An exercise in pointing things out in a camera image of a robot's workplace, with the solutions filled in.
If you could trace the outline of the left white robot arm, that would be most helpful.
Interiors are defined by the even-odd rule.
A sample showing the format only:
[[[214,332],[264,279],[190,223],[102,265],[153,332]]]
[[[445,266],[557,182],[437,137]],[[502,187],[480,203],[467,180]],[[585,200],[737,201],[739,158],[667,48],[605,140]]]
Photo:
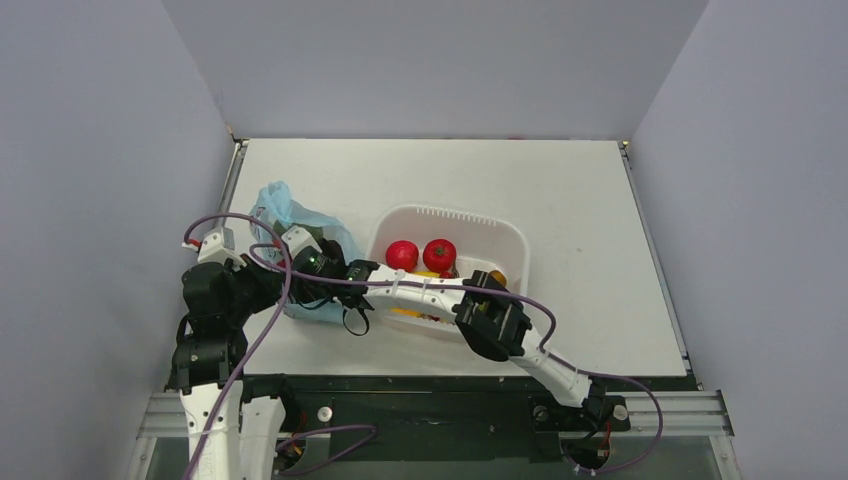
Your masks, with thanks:
[[[243,370],[253,349],[244,326],[273,306],[282,283],[244,259],[205,262],[181,277],[187,307],[176,331],[168,388],[185,414],[185,479],[268,479],[279,430],[291,427],[298,402]]]

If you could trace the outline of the light blue plastic bag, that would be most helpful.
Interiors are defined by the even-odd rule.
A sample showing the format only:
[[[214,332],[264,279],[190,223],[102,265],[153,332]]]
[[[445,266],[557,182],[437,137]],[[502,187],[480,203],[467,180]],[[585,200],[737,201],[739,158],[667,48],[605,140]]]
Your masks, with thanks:
[[[259,191],[250,215],[272,228],[275,221],[323,227],[324,239],[337,241],[342,247],[345,260],[362,256],[362,250],[355,242],[353,235],[339,219],[301,205],[293,199],[288,185],[283,181],[270,183]],[[325,306],[318,310],[307,311],[292,302],[285,305],[284,314],[294,320],[338,325],[343,324],[345,315],[343,307]]]

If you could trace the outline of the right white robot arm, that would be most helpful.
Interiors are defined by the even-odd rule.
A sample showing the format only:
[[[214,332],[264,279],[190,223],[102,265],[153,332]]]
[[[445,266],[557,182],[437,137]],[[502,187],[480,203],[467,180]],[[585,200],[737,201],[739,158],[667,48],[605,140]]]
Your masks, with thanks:
[[[409,310],[456,329],[476,355],[509,362],[540,383],[578,427],[622,427],[629,412],[610,397],[600,375],[559,357],[539,334],[525,308],[532,300],[510,292],[490,274],[476,270],[464,278],[433,278],[368,260],[349,263],[317,246],[298,246],[288,266],[298,283],[297,303],[326,300],[363,321],[371,313]]]

